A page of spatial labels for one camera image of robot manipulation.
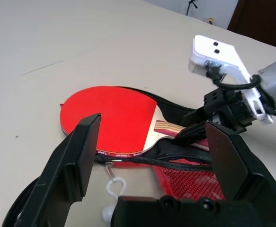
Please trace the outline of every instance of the table tennis paddle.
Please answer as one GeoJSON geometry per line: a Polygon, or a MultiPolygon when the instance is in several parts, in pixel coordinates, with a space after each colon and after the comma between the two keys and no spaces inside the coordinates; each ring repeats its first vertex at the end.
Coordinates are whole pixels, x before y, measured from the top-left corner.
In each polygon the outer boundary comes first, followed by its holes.
{"type": "MultiPolygon", "coordinates": [[[[166,122],[157,103],[142,93],[99,86],[79,91],[61,105],[62,130],[70,134],[82,118],[95,113],[102,115],[97,153],[112,157],[141,155],[184,128],[166,122]]],[[[206,140],[193,146],[208,150],[206,140]]]]}

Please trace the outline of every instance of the red rubber surface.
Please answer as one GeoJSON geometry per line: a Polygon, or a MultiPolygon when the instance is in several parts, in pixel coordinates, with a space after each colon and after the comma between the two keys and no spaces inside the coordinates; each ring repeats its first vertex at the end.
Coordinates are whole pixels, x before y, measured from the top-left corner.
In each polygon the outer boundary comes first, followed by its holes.
{"type": "Polygon", "coordinates": [[[101,113],[98,152],[139,153],[143,150],[156,104],[148,96],[129,89],[90,87],[73,94],[62,105],[61,126],[68,135],[82,118],[101,113]]]}

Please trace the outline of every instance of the tripod stand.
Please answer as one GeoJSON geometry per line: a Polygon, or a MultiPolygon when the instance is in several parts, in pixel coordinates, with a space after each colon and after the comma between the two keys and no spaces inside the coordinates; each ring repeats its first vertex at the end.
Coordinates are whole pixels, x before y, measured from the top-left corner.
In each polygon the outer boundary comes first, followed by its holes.
{"type": "Polygon", "coordinates": [[[188,2],[188,8],[187,8],[186,16],[188,16],[189,7],[190,7],[191,4],[193,4],[194,7],[195,7],[196,9],[198,8],[198,6],[194,3],[194,1],[195,1],[195,0],[190,0],[190,1],[188,2]]]}

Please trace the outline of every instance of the white wall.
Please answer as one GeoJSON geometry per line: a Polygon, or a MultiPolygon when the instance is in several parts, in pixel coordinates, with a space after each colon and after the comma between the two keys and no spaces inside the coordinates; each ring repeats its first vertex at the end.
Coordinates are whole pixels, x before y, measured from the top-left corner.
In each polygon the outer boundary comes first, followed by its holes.
{"type": "MultiPolygon", "coordinates": [[[[189,0],[144,0],[154,5],[186,14],[189,0]]],[[[204,20],[214,18],[214,25],[227,29],[238,0],[196,0],[196,9],[190,5],[189,16],[204,20]]]]}

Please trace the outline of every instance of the black fabric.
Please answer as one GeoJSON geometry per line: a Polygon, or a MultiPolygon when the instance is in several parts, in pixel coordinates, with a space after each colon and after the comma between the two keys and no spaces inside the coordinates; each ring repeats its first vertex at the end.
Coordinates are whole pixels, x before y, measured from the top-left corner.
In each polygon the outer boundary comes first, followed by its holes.
{"type": "Polygon", "coordinates": [[[161,166],[183,171],[212,171],[210,154],[190,146],[180,146],[172,143],[170,139],[159,140],[155,146],[143,155],[133,158],[116,158],[97,154],[95,162],[104,165],[108,161],[122,160],[135,163],[161,166]],[[171,160],[186,159],[200,162],[199,166],[169,162],[171,160]]]}
{"type": "Polygon", "coordinates": [[[195,111],[195,109],[187,108],[187,107],[172,103],[171,101],[168,101],[165,98],[162,98],[160,96],[157,96],[147,91],[139,90],[132,87],[123,87],[123,88],[138,91],[155,100],[157,102],[157,106],[161,109],[165,120],[173,124],[179,125],[184,115],[188,114],[189,112],[195,111]]]}

